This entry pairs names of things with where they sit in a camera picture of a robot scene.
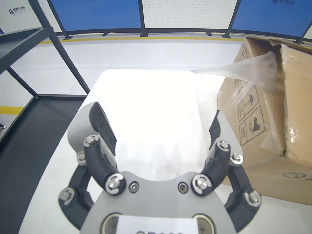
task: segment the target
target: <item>textured grip pad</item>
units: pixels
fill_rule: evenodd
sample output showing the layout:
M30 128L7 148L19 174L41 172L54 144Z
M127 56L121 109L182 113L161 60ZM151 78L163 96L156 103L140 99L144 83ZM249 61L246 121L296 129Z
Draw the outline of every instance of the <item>textured grip pad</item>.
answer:
M113 130L110 127L106 114L98 102L95 102L92 106L89 119L94 130L102 136L105 143L115 156L115 146L117 140Z
M218 121L218 114L219 114L219 110L217 110L216 115L214 117L214 120L210 126L209 132L210 132L210 136L211 136L211 145L209 150L212 148L215 140L220 137L221 134L221 129L220 129L220 124Z

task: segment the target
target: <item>blue panel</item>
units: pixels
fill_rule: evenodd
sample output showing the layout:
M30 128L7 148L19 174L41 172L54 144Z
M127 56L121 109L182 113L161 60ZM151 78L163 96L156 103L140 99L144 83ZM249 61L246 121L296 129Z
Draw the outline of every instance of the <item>blue panel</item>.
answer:
M138 0L51 0L66 31L140 28Z
M312 20L312 0L242 0L232 29L300 37Z

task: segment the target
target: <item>white pegboard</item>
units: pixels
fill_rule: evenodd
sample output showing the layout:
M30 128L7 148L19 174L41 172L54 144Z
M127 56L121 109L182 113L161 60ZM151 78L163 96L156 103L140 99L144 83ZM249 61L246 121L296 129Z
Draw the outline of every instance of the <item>white pegboard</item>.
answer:
M146 28L227 29L237 0L142 0Z
M59 27L59 24L55 18L55 16L53 15L53 12L51 11L51 8L47 2L47 0L38 0L43 12L45 13L46 17L48 18L51 26L54 29L54 32L62 32L62 30Z
M309 30L305 34L304 38L312 39L312 26L309 28Z
M60 27L53 16L47 0L38 0L55 32ZM0 28L4 33L37 28L41 24L28 0L0 0Z

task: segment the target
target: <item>printed label on box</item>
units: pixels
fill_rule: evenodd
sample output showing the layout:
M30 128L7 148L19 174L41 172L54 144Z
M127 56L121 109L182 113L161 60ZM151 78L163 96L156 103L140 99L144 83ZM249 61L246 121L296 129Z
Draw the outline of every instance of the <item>printed label on box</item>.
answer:
M240 125L241 146L266 130L261 106L258 106Z
M238 121L240 122L259 103L259 96L255 85L244 96L238 104Z

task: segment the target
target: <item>box flap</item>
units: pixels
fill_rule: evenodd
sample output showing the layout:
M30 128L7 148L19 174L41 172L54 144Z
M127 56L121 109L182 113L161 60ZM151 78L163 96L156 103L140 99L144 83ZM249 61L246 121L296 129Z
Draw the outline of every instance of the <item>box flap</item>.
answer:
M279 38L264 38L264 37L247 36L246 39L266 41L266 42L269 42L271 46L284 44L284 45L287 45L288 47L290 47L292 49L302 51L304 53L312 54L312 49L310 49L310 48L295 44L291 41L285 41L285 40L282 40Z
M286 155L312 165L312 56L282 45Z

